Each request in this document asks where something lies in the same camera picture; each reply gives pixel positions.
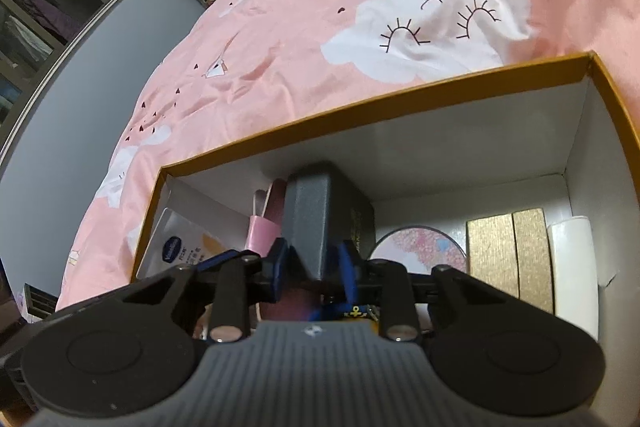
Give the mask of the round pink compact mirror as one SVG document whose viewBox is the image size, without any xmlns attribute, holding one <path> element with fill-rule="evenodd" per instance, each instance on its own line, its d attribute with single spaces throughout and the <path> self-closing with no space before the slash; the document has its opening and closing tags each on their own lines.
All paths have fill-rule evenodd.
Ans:
<svg viewBox="0 0 640 427">
<path fill-rule="evenodd" d="M 429 227 L 405 227 L 386 234 L 373 248 L 370 259 L 399 262 L 416 274 L 430 274 L 436 265 L 468 272 L 463 249 L 447 234 Z"/>
</svg>

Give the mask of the pink fabric pouch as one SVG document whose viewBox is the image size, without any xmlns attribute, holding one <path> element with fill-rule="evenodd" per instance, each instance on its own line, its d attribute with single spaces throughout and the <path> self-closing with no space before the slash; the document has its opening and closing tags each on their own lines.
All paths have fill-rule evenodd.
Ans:
<svg viewBox="0 0 640 427">
<path fill-rule="evenodd" d="M 245 241 L 248 251 L 266 257 L 274 241 L 281 235 L 286 194 L 286 182 L 274 180 L 267 190 L 257 190 L 253 196 L 253 211 Z"/>
</svg>

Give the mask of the white Vaseline lotion tube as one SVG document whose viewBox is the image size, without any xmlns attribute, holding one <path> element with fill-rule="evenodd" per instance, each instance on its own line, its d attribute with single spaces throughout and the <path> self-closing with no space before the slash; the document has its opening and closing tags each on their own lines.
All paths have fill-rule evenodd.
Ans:
<svg viewBox="0 0 640 427">
<path fill-rule="evenodd" d="M 165 208 L 145 248 L 136 277 L 138 280 L 154 277 L 175 265 L 197 265 L 228 249 L 230 246 L 201 225 Z"/>
</svg>

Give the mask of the orange cardboard storage box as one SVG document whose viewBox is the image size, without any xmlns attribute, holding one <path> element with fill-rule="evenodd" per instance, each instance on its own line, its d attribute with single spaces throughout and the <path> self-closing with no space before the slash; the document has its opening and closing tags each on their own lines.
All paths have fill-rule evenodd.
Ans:
<svg viewBox="0 0 640 427">
<path fill-rule="evenodd" d="M 160 169 L 134 261 L 165 208 L 243 243 L 250 200 L 275 179 L 329 162 L 374 208 L 375 233 L 439 229 L 522 209 L 547 225 L 589 219 L 606 358 L 593 410 L 639 416 L 639 135 L 600 57 L 578 54 L 401 90 L 214 148 Z"/>
</svg>

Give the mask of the pink cloud print bedspread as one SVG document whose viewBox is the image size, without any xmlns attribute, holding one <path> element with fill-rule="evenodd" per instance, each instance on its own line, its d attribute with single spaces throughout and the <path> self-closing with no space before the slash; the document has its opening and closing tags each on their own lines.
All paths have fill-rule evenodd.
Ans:
<svg viewBox="0 0 640 427">
<path fill-rule="evenodd" d="M 160 168 L 421 82 L 593 51 L 639 113 L 639 0 L 217 0 L 143 87 L 61 307 L 129 282 Z"/>
</svg>

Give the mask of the dark wardrobe shelf unit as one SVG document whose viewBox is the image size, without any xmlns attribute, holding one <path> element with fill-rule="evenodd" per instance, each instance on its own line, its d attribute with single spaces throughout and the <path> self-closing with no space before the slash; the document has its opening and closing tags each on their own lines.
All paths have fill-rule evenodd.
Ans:
<svg viewBox="0 0 640 427">
<path fill-rule="evenodd" d="M 65 63 L 124 0 L 1 0 L 1 161 Z"/>
</svg>

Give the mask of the gold gift box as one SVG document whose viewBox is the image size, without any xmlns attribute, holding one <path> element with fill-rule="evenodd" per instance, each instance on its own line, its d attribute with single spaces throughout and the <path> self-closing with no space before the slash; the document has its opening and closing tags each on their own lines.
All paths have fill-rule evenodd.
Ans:
<svg viewBox="0 0 640 427">
<path fill-rule="evenodd" d="M 554 312 L 544 210 L 530 208 L 469 221 L 466 252 L 472 277 L 541 310 Z"/>
</svg>

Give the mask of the white cylindrical tube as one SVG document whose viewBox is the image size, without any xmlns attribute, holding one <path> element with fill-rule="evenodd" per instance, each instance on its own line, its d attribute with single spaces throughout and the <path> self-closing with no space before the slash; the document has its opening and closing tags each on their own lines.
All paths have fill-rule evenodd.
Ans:
<svg viewBox="0 0 640 427">
<path fill-rule="evenodd" d="M 554 313 L 599 340 L 599 285 L 590 221 L 571 217 L 548 226 Z"/>
</svg>

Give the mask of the dark grey box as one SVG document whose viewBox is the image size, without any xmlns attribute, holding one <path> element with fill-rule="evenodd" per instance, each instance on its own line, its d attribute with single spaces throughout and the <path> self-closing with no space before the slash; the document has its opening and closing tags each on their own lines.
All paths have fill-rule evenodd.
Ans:
<svg viewBox="0 0 640 427">
<path fill-rule="evenodd" d="M 319 162 L 288 178 L 282 236 L 309 280 L 323 281 L 338 268 L 333 253 L 347 239 L 361 258 L 369 257 L 375 245 L 374 208 L 337 167 Z"/>
</svg>

